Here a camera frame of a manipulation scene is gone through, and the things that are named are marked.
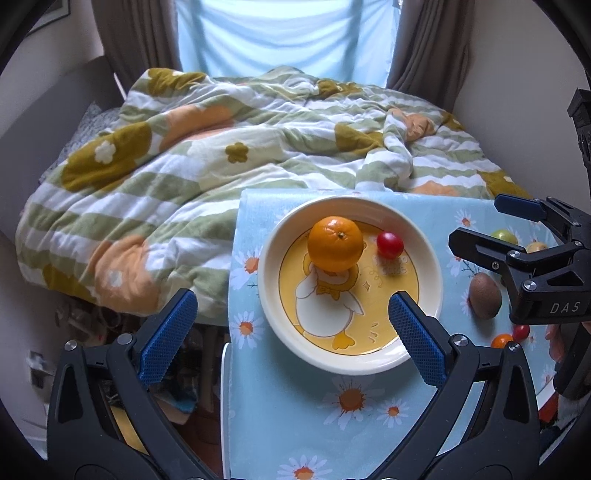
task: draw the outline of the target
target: blue curtain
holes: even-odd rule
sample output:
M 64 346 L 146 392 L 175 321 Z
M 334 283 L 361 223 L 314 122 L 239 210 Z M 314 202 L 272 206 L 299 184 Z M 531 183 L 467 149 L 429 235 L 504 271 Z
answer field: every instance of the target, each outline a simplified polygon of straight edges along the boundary
M 255 76 L 290 65 L 386 85 L 398 0 L 177 0 L 184 71 Z

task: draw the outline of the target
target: yellow fruit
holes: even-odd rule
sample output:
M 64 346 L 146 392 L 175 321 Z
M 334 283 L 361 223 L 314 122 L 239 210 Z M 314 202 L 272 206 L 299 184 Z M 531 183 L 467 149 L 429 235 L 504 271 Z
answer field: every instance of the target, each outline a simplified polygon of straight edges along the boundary
M 312 263 L 322 270 L 348 270 L 363 253 L 363 235 L 359 227 L 349 219 L 326 217 L 310 230 L 308 253 Z
M 509 242 L 510 244 L 518 245 L 517 237 L 513 235 L 509 230 L 505 230 L 504 228 L 492 232 L 491 236 L 498 238 L 499 240 L 503 240 L 504 242 Z
M 533 252 L 539 252 L 540 250 L 546 250 L 547 248 L 548 245 L 542 242 L 532 242 L 527 247 L 525 247 L 525 251 L 529 254 L 532 254 Z

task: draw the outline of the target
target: striped blanket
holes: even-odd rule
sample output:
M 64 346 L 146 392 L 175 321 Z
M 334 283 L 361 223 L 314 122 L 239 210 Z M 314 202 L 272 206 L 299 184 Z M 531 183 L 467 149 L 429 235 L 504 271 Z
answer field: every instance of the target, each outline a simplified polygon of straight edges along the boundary
M 200 320 L 227 321 L 245 188 L 524 194 L 453 115 L 419 98 L 290 67 L 218 79 L 151 69 L 119 119 L 30 197 L 17 232 L 22 274 L 143 315 L 188 287 Z M 256 252 L 243 260 L 256 270 Z

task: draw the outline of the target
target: mandarin orange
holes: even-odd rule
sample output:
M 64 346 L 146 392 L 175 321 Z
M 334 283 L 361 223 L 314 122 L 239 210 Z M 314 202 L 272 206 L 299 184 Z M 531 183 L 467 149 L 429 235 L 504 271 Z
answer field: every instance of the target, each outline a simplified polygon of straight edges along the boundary
M 363 235 L 352 220 L 329 216 L 316 222 L 308 236 L 308 254 L 314 265 L 327 272 L 354 266 L 363 253 Z

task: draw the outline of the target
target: light blue tablecloth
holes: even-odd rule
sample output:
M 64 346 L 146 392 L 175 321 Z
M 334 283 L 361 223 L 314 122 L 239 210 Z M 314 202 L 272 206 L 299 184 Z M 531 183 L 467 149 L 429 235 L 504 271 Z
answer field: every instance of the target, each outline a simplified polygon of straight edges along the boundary
M 234 478 L 330 480 L 365 478 L 409 431 L 435 393 L 423 383 L 412 361 L 378 375 L 341 377 L 319 370 L 291 353 L 274 335 L 262 312 L 255 259 L 273 227 L 292 208 L 319 196 L 341 192 L 246 190 L 242 193 L 234 240 L 229 289 L 232 360 L 229 381 L 229 463 Z M 511 332 L 508 300 L 495 320 L 475 321 L 466 304 L 473 264 L 457 261 L 447 247 L 459 226 L 488 233 L 507 228 L 520 245 L 540 240 L 555 245 L 550 231 L 527 220 L 498 213 L 491 201 L 364 192 L 407 215 L 427 236 L 441 264 L 444 300 L 440 321 L 477 345 L 490 345 Z M 252 274 L 245 276 L 245 262 Z M 240 330 L 242 322 L 249 329 Z M 544 326 L 533 326 L 523 342 L 536 390 L 553 375 Z M 344 412 L 339 394 L 358 388 L 363 407 Z M 482 385 L 472 388 L 452 434 L 456 445 L 475 408 Z

